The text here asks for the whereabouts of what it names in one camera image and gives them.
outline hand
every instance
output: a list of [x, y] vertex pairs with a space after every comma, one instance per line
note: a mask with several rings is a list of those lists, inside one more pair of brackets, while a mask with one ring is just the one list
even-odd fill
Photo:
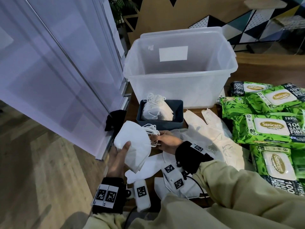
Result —
[[109, 168], [106, 177], [124, 178], [125, 157], [130, 145], [130, 141], [126, 142], [120, 152], [117, 151], [115, 146], [111, 147], [108, 162]]
[[170, 131], [164, 130], [160, 131], [160, 135], [150, 135], [151, 141], [159, 141], [160, 146], [157, 149], [163, 150], [169, 154], [176, 154], [176, 149], [183, 143], [180, 138], [175, 137]]

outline left hand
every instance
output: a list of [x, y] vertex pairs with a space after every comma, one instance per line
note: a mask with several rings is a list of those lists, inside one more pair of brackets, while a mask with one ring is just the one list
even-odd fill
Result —
[[130, 145], [130, 141], [126, 142], [120, 152], [117, 151], [115, 146], [111, 147], [106, 177], [124, 178], [125, 157]]

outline clear plastic storage bin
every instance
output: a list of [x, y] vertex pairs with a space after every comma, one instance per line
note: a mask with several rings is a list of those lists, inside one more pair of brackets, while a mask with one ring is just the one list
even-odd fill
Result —
[[153, 93], [210, 108], [237, 70], [235, 57], [221, 27], [147, 33], [132, 44], [123, 74], [139, 103]]

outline right hand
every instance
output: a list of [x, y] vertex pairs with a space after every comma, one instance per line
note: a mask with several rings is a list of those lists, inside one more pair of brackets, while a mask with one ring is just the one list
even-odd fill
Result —
[[163, 150], [169, 154], [176, 154], [176, 149], [183, 143], [180, 138], [175, 137], [170, 131], [160, 131], [160, 135], [149, 135], [151, 141], [159, 141], [161, 145], [157, 149]]

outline beige sleeve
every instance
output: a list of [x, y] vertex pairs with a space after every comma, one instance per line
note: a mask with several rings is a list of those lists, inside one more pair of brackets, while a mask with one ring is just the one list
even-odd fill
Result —
[[202, 162], [193, 174], [215, 203], [294, 228], [305, 225], [305, 197], [271, 186], [258, 173], [224, 162]]
[[124, 222], [121, 214], [102, 213], [90, 216], [83, 229], [121, 229]]

